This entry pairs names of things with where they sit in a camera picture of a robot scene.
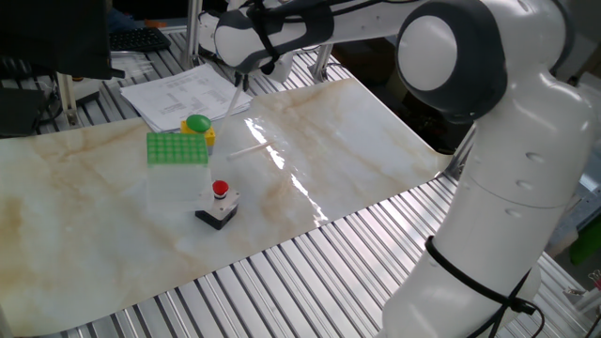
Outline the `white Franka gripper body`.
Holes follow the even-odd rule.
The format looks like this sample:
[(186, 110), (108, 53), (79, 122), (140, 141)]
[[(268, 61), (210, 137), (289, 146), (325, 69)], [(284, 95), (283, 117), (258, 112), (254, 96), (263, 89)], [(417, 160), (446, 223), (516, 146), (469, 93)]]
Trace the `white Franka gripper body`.
[(266, 73), (261, 69), (259, 69), (256, 73), (264, 75), (275, 82), (284, 83), (290, 75), (293, 64), (293, 56), (294, 54), (292, 52), (283, 54), (275, 62), (273, 71), (271, 73)]

